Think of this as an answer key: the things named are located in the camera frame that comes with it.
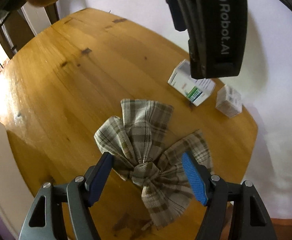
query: wooden table top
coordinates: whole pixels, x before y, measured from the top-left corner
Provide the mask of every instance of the wooden table top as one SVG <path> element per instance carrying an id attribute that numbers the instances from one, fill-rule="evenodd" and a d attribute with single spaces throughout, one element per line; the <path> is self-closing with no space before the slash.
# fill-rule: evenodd
<path id="1" fill-rule="evenodd" d="M 94 133 L 110 116 L 122 116 L 123 98 L 173 105 L 166 146 L 201 129 L 215 173 L 239 183 L 257 125 L 245 108 L 232 119 L 215 109 L 223 86 L 219 80 L 198 107 L 168 85 L 173 69 L 185 58 L 185 51 L 156 33 L 95 9 L 66 17 L 27 43 L 0 74 L 0 122 L 32 194 L 46 181 L 69 182 L 96 164 L 101 153 Z M 171 225 L 139 233 L 149 219 L 141 191 L 112 171 L 90 210 L 102 239 L 127 240 L 133 234 L 144 239 L 194 239 L 205 208 L 193 200 Z M 125 213 L 128 218 L 121 219 Z M 71 236 L 70 220 L 65 219 Z M 124 229 L 114 232 L 120 219 Z"/>

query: white surface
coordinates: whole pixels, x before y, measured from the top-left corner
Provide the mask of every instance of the white surface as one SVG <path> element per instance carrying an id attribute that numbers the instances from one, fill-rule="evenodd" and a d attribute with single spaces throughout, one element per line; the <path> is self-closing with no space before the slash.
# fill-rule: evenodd
<path id="1" fill-rule="evenodd" d="M 246 179 L 272 217 L 292 218 L 292 12 L 278 0 L 248 0 L 248 35 L 238 90 L 259 133 Z M 188 50 L 187 32 L 174 30 L 165 0 L 60 0 L 61 17 L 85 7 L 139 23 Z"/>
<path id="2" fill-rule="evenodd" d="M 19 173 L 6 129 L 0 123 L 0 216 L 15 239 L 34 198 Z"/>
<path id="3" fill-rule="evenodd" d="M 22 12 L 35 36 L 51 25 L 45 8 L 34 7 L 27 2 Z"/>

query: white wall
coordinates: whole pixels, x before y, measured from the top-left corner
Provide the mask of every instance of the white wall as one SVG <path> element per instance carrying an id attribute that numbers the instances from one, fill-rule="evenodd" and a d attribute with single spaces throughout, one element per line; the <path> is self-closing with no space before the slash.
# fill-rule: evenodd
<path id="1" fill-rule="evenodd" d="M 248 0 L 248 35 L 236 88 L 259 133 L 245 179 L 254 182 L 271 217 L 292 218 L 292 12 L 278 0 Z M 139 23 L 188 50 L 165 0 L 60 0 L 61 17 L 85 7 Z"/>

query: plaid bow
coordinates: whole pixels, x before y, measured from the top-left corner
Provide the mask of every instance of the plaid bow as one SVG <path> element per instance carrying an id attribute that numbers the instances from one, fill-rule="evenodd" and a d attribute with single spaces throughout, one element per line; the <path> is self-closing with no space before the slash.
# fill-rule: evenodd
<path id="1" fill-rule="evenodd" d="M 211 155 L 198 130 L 163 152 L 173 107 L 151 100 L 121 101 L 123 118 L 110 117 L 95 133 L 102 153 L 114 155 L 113 168 L 123 180 L 142 187 L 142 201 L 157 227 L 172 223 L 193 197 L 182 167 L 182 154 L 212 170 Z"/>

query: wood grain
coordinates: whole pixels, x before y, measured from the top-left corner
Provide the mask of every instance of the wood grain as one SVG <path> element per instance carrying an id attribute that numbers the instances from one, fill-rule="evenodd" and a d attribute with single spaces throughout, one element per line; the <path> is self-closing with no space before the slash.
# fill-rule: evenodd
<path id="1" fill-rule="evenodd" d="M 166 146 L 201 129 L 215 173 L 239 183 L 257 125 L 246 109 L 232 119 L 215 109 L 223 86 L 219 80 L 198 107 L 169 86 L 173 69 L 184 58 L 185 51 L 156 33 L 94 9 L 58 21 L 26 44 L 0 74 L 0 122 L 32 194 L 45 181 L 66 183 L 98 161 L 101 153 L 93 135 L 110 116 L 121 116 L 123 98 L 173 105 Z M 204 211 L 193 200 L 173 224 L 151 228 L 140 238 L 194 239 Z M 140 189 L 112 171 L 100 201 L 91 208 L 102 239 L 129 239 L 140 229 L 136 222 L 112 230 L 126 213 L 131 221 L 149 219 Z"/>

